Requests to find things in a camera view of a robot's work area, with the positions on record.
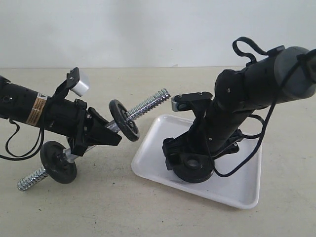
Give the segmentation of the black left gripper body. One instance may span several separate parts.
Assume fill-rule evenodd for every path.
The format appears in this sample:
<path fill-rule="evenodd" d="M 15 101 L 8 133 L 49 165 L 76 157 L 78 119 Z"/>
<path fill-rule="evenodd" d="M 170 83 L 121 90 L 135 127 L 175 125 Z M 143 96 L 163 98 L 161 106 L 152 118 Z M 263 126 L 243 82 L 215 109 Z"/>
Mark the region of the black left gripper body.
<path fill-rule="evenodd" d="M 66 73 L 66 79 L 56 88 L 44 108 L 45 130 L 67 137 L 70 152 L 82 156 L 87 150 L 83 143 L 83 133 L 87 127 L 87 103 L 76 99 L 70 101 L 66 96 L 79 81 L 78 67 Z"/>

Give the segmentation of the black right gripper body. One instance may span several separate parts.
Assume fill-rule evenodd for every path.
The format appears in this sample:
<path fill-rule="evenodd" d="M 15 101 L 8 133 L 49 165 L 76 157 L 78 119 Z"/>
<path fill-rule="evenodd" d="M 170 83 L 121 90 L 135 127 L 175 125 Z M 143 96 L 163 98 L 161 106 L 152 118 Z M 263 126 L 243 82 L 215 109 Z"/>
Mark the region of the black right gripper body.
<path fill-rule="evenodd" d="M 212 159 L 234 154 L 241 140 L 238 123 L 194 123 L 188 131 L 176 138 L 163 141 L 162 150 L 166 160 L 180 160 L 181 156 L 209 156 Z"/>

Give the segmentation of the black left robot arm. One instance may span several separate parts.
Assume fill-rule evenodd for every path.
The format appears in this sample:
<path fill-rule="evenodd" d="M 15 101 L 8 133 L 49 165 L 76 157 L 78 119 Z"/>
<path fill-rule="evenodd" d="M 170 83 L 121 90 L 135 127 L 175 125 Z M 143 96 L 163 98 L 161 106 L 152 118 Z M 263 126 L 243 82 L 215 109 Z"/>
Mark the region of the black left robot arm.
<path fill-rule="evenodd" d="M 109 123 L 85 101 L 66 99 L 69 91 L 83 96 L 89 90 L 85 74 L 75 67 L 52 96 L 13 84 L 0 78 L 0 116 L 3 119 L 38 127 L 40 134 L 50 131 L 68 139 L 71 153 L 83 156 L 88 147 L 117 146 L 121 136 L 106 126 Z"/>

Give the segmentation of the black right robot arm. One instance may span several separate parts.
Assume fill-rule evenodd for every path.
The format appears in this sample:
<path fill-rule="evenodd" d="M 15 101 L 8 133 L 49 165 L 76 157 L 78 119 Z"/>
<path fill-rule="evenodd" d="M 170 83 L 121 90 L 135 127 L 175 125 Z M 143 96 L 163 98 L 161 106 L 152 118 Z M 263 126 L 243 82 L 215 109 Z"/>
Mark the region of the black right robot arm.
<path fill-rule="evenodd" d="M 214 93 L 176 95 L 174 111 L 195 115 L 188 131 L 166 138 L 162 150 L 168 170 L 212 170 L 217 158 L 238 152 L 245 136 L 241 124 L 256 110 L 307 99 L 316 93 L 316 52 L 303 47 L 277 47 L 265 59 L 251 61 L 241 70 L 225 69 L 216 79 Z"/>

